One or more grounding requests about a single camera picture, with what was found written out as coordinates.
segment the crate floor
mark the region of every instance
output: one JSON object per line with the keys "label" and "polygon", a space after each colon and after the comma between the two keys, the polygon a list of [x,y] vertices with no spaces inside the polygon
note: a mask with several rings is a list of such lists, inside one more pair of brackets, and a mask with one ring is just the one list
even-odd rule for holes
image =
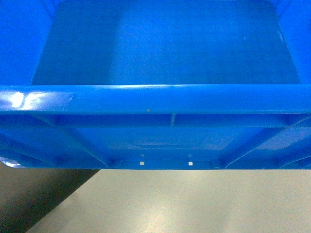
{"label": "crate floor", "polygon": [[265,1],[60,4],[33,85],[300,83]]}

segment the table surface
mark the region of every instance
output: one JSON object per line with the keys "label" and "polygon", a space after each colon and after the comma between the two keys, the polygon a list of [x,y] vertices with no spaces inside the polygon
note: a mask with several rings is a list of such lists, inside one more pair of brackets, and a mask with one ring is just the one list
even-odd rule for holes
{"label": "table surface", "polygon": [[28,233],[311,232],[311,171],[102,170]]}

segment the plastic bin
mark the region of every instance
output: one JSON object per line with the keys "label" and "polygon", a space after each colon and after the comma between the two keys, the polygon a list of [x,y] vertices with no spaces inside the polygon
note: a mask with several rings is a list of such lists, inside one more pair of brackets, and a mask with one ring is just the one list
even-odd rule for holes
{"label": "plastic bin", "polygon": [[0,161],[309,169],[311,1],[0,1]]}

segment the gray floor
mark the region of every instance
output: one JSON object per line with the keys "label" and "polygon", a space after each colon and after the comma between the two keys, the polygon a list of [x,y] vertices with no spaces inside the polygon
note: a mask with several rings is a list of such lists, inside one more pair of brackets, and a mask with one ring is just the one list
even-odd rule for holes
{"label": "gray floor", "polygon": [[311,171],[102,170],[28,233],[311,232]]}

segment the blue plastic crate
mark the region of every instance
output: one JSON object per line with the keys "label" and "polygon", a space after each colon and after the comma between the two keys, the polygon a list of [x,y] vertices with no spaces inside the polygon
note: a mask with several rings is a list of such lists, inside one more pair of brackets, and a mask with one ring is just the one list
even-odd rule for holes
{"label": "blue plastic crate", "polygon": [[311,1],[0,1],[0,161],[309,169]]}

